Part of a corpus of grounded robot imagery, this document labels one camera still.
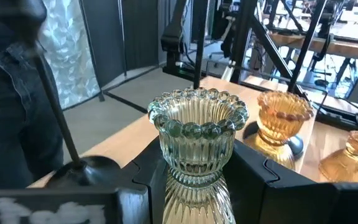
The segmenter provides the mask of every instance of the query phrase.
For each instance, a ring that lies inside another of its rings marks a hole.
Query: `person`
[[[28,52],[0,23],[0,189],[25,188],[63,165],[62,134]]]

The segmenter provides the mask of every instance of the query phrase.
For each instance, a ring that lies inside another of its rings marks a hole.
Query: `amber glass candle holder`
[[[305,100],[292,93],[268,91],[258,98],[259,130],[244,143],[279,164],[295,169],[295,160],[287,144],[302,124],[313,117],[313,108]]]
[[[186,89],[156,97],[148,111],[170,166],[163,223],[235,223],[222,168],[249,117],[245,103],[226,91]]]
[[[351,131],[346,147],[322,159],[318,168],[331,182],[358,182],[358,131]]]

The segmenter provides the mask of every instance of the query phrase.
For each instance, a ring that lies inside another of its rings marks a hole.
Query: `white sign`
[[[31,211],[15,203],[13,198],[0,198],[1,224],[20,224],[22,218],[28,218],[31,224],[105,224],[104,205],[78,205],[67,202],[60,205],[57,212]]]

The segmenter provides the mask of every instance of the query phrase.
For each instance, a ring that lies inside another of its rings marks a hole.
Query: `white patterned backdrop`
[[[55,75],[62,108],[97,95],[90,47],[78,0],[44,0],[48,17],[40,43]]]

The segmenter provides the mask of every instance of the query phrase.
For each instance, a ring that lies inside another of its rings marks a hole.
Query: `black stand base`
[[[83,157],[81,162],[82,167],[75,167],[73,162],[64,165],[49,179],[46,187],[112,185],[121,169],[114,160],[103,156]]]
[[[244,132],[242,133],[242,138],[246,139],[248,136],[251,136],[257,133],[259,130],[258,124],[256,121],[248,124]],[[299,135],[295,135],[290,138],[288,142],[289,147],[292,150],[294,159],[299,159],[303,155],[303,140]]]

